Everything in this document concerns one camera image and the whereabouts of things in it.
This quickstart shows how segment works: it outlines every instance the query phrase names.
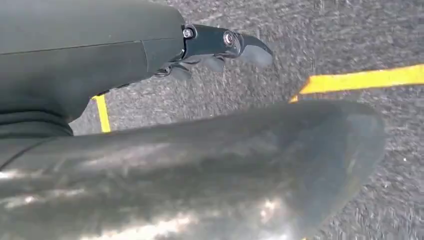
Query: asphalt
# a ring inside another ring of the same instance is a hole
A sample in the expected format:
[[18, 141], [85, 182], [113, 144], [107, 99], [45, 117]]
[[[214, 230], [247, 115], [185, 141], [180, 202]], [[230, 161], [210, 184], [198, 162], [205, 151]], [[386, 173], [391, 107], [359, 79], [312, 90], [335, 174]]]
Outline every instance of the asphalt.
[[[423, 0], [168, 0], [188, 22], [243, 30], [268, 43], [267, 69], [232, 60], [224, 73], [202, 66], [193, 79], [152, 78], [106, 94], [110, 126], [123, 130], [201, 119], [287, 102], [309, 76], [424, 63]], [[424, 239], [424, 86], [311, 96], [344, 98], [383, 113], [386, 156], [358, 196], [316, 239]], [[91, 102], [71, 124], [101, 131]]]

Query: road marking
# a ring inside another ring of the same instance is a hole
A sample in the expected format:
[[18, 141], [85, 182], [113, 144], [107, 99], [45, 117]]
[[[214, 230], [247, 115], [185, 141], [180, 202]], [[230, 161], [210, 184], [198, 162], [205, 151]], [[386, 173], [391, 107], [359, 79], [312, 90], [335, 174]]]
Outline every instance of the road marking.
[[111, 125], [109, 124], [108, 108], [106, 107], [105, 95], [95, 96], [93, 99], [97, 104], [101, 131], [103, 133], [109, 133], [111, 131]]
[[[424, 84], [424, 64], [385, 70], [311, 76], [299, 95]], [[295, 95], [290, 102], [296, 102]]]

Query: yellow painted stripe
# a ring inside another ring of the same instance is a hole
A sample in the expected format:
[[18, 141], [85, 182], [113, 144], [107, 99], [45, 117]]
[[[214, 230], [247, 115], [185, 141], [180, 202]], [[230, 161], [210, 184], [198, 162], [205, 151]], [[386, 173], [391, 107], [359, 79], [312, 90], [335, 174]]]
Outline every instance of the yellow painted stripe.
[[298, 101], [298, 96], [297, 96], [297, 95], [294, 95], [294, 96], [290, 99], [289, 103], [294, 103], [294, 102], [297, 102], [297, 101]]
[[109, 124], [108, 108], [106, 107], [105, 95], [93, 97], [97, 103], [98, 116], [100, 118], [101, 131], [109, 133], [111, 125]]
[[338, 75], [315, 75], [300, 94], [424, 84], [424, 64]]

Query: robotic hand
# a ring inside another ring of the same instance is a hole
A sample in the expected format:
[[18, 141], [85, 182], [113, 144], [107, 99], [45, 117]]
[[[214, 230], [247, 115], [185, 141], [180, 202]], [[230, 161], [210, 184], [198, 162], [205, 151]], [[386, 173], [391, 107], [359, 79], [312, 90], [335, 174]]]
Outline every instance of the robotic hand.
[[230, 31], [225, 28], [187, 24], [182, 30], [184, 49], [181, 58], [160, 69], [155, 76], [171, 75], [178, 80], [191, 78], [185, 65], [203, 63], [214, 72], [224, 70], [225, 59], [241, 58], [258, 67], [273, 62], [272, 51], [256, 37]]

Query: gray road surface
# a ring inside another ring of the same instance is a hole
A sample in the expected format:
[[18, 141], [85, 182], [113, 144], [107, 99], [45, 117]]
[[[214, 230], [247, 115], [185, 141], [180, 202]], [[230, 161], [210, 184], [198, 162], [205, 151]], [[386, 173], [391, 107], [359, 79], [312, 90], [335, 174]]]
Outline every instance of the gray road surface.
[[[239, 61], [223, 74], [199, 66], [190, 81], [149, 79], [106, 95], [113, 130], [228, 114], [286, 102], [317, 74], [424, 63], [423, 0], [168, 0], [188, 22], [244, 30], [267, 42], [274, 65]], [[380, 110], [386, 157], [369, 184], [317, 239], [424, 239], [424, 86], [334, 94]], [[96, 105], [72, 123], [99, 133]]]

